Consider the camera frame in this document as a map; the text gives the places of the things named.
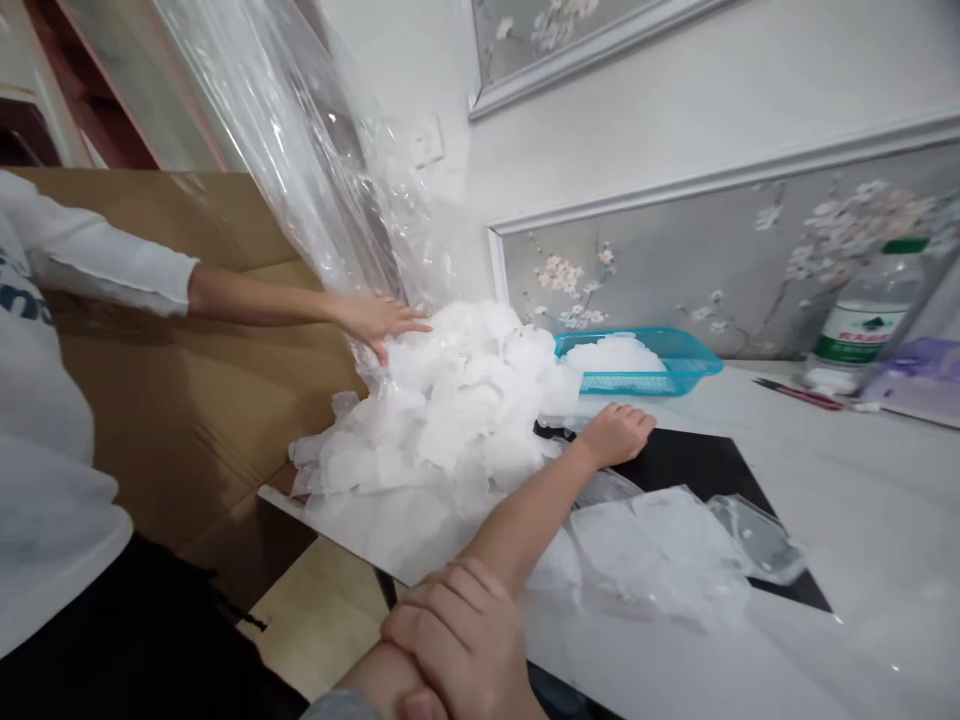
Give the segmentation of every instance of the purple container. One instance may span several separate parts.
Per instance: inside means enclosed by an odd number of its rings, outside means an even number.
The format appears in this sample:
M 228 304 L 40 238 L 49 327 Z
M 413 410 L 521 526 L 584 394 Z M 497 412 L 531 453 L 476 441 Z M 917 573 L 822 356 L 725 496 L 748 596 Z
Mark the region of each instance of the purple container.
M 898 348 L 860 401 L 960 428 L 960 342 L 920 338 Z

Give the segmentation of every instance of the black paper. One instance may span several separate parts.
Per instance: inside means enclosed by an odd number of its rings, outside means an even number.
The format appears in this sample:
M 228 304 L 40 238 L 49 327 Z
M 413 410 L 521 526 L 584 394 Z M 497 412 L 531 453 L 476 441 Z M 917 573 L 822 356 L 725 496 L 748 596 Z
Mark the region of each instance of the black paper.
M 543 437 L 563 434 L 562 429 L 537 427 Z M 686 485 L 707 502 L 714 495 L 742 495 L 761 510 L 777 517 L 760 484 L 730 438 L 677 430 L 654 430 L 647 447 L 636 460 L 614 468 L 644 492 Z M 809 570 L 792 585 L 781 586 L 749 578 L 758 590 L 832 613 L 833 609 Z

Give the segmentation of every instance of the plastic bottle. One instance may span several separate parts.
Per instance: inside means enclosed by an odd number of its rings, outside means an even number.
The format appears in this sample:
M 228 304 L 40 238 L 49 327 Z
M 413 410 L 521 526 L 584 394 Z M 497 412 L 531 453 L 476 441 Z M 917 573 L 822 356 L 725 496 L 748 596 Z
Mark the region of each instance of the plastic bottle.
M 824 395 L 852 395 L 870 364 L 919 299 L 928 238 L 891 240 L 837 298 L 810 357 L 803 382 Z

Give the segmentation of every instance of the bottle cap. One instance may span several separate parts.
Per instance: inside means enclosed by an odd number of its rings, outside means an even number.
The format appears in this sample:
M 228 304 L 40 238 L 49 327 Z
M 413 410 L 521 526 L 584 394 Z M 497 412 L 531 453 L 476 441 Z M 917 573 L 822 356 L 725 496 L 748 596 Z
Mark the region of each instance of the bottle cap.
M 881 252 L 884 255 L 913 255 L 923 252 L 929 242 L 930 238 L 925 237 L 897 238 L 884 245 Z

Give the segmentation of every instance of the child's hand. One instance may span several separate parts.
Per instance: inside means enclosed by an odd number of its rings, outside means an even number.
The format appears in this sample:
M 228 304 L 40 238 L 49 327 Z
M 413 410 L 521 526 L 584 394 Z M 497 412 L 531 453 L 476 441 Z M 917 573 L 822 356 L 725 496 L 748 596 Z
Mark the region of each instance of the child's hand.
M 656 425 L 657 419 L 640 408 L 610 403 L 577 436 L 571 449 L 588 456 L 597 470 L 619 465 L 640 454 Z
M 430 332 L 429 325 L 417 320 L 427 317 L 420 310 L 408 308 L 393 298 L 347 298 L 327 296 L 331 319 L 347 333 L 366 343 L 377 354 L 380 364 L 387 364 L 383 341 L 404 332 Z

